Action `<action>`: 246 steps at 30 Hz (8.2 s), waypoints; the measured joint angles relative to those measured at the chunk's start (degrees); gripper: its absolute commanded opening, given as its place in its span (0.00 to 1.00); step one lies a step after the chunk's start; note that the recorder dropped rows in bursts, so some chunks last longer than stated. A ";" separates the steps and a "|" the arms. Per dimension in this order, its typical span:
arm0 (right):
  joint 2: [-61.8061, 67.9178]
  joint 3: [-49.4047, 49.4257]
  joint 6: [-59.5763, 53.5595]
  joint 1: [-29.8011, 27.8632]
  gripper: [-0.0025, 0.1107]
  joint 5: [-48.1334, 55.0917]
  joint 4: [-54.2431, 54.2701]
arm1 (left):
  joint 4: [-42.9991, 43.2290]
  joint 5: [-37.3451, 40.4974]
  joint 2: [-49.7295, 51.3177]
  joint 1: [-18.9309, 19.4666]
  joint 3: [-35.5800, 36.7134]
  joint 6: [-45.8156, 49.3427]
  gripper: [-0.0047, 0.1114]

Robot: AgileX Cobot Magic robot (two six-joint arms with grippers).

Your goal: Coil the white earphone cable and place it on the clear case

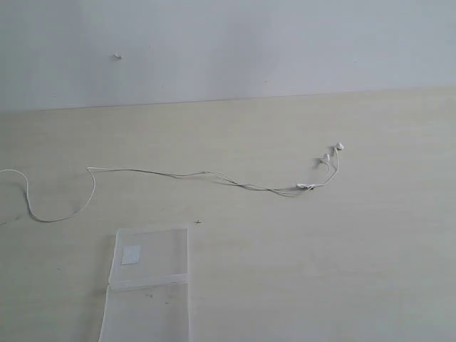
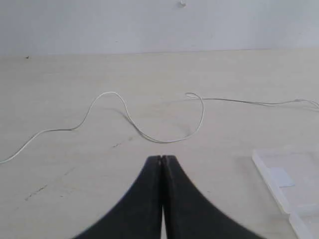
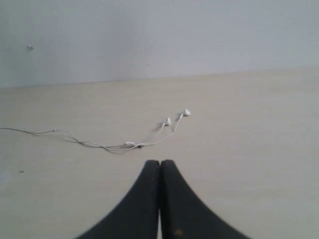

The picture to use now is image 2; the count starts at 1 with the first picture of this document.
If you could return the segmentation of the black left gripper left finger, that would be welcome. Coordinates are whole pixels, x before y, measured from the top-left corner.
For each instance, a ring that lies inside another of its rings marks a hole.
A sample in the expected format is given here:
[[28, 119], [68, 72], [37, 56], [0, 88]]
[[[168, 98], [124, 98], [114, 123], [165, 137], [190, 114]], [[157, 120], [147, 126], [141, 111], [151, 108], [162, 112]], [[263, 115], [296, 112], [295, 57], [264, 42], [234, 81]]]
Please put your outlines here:
[[162, 220], [160, 160], [160, 156], [148, 157], [120, 201], [75, 238], [159, 239]]

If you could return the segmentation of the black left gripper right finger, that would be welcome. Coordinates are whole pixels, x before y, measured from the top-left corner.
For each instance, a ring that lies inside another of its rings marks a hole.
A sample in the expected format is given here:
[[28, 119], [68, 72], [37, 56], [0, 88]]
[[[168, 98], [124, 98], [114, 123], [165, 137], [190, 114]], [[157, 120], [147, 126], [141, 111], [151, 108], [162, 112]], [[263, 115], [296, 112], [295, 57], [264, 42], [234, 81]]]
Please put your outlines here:
[[169, 239], [259, 239], [215, 207], [189, 179], [177, 158], [161, 160], [162, 206]]

